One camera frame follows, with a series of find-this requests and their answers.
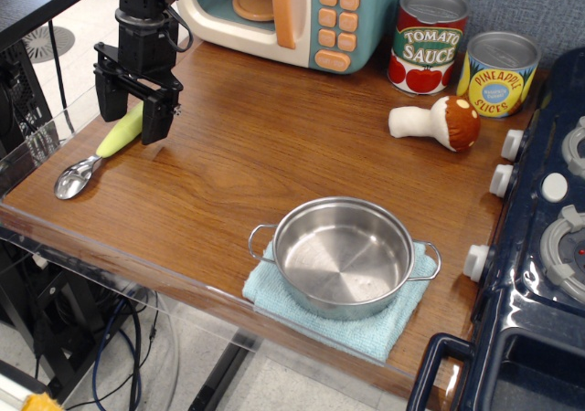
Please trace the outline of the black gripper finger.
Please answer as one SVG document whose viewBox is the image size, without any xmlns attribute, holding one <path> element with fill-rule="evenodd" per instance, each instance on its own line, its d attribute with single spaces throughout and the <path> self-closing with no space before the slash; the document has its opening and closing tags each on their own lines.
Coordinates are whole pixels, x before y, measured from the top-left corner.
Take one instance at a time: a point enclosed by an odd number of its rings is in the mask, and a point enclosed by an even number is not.
<svg viewBox="0 0 585 411">
<path fill-rule="evenodd" d="M 174 117 L 181 112 L 178 98 L 155 93 L 144 100 L 142 144 L 159 142 L 168 136 Z"/>
<path fill-rule="evenodd" d="M 106 122 L 117 121 L 128 111 L 127 73 L 95 70 L 95 88 L 100 114 Z"/>
</svg>

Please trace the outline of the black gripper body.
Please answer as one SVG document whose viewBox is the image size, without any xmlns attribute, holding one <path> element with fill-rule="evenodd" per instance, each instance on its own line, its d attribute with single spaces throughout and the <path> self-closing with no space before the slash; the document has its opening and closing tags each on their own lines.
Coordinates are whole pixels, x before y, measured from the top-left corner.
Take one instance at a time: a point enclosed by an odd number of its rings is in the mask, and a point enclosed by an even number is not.
<svg viewBox="0 0 585 411">
<path fill-rule="evenodd" d="M 156 18 L 140 19 L 115 13 L 119 22 L 118 45 L 99 42 L 95 70 L 128 74 L 129 95 L 139 99 L 160 93 L 178 98 L 183 86 L 172 73 L 179 52 L 179 23 L 170 11 Z"/>
</svg>

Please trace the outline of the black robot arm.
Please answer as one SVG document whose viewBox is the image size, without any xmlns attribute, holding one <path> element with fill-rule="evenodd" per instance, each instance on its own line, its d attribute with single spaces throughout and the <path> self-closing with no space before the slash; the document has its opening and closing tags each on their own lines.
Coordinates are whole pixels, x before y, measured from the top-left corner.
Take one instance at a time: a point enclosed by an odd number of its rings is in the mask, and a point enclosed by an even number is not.
<svg viewBox="0 0 585 411">
<path fill-rule="evenodd" d="M 95 46 L 95 88 L 102 118 L 117 121 L 128 111 L 128 98 L 143 105 L 142 143 L 167 137 L 183 85 L 173 74 L 179 20 L 176 0 L 119 0 L 115 11 L 118 45 Z"/>
</svg>

